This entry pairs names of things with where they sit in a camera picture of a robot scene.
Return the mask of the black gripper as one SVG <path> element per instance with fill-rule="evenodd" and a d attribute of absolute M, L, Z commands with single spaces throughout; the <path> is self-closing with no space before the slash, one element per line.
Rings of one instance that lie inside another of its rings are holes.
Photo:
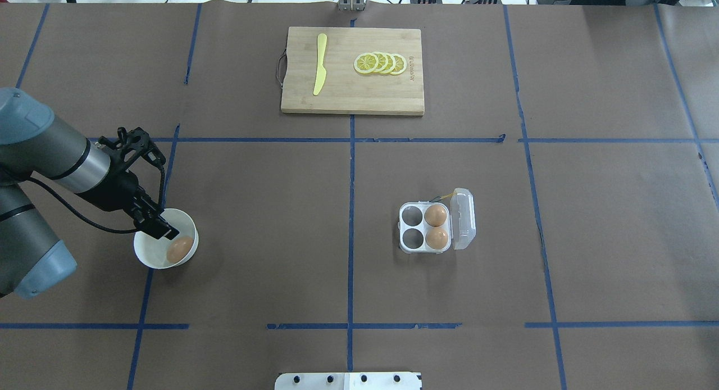
<path fill-rule="evenodd" d="M 110 169 L 98 185 L 80 198 L 103 211 L 121 210 L 133 218 L 134 226 L 154 239 L 174 239 L 179 231 L 162 217 L 160 206 L 164 199 L 166 157 L 141 127 L 126 130 L 119 127 L 115 140 L 100 137 L 95 147 L 110 158 Z M 158 200 L 142 188 L 139 178 L 129 170 L 137 161 L 144 160 L 160 172 Z"/>

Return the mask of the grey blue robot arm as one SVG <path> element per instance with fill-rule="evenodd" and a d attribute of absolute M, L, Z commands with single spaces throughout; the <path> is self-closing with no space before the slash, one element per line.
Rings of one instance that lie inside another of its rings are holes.
<path fill-rule="evenodd" d="M 119 127 L 116 139 L 92 142 L 25 91 L 2 88 L 2 296 L 33 298 L 77 268 L 64 241 L 22 190 L 22 182 L 43 188 L 77 218 L 102 231 L 174 239 L 179 231 L 162 216 L 165 162 L 140 127 Z M 111 229 L 90 221 L 38 175 L 101 211 L 122 211 L 133 220 L 133 228 Z"/>

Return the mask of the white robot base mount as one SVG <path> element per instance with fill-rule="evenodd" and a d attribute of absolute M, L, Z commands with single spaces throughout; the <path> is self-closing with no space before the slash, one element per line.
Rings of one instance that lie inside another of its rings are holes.
<path fill-rule="evenodd" d="M 275 389 L 422 389 L 420 373 L 411 371 L 287 373 Z"/>

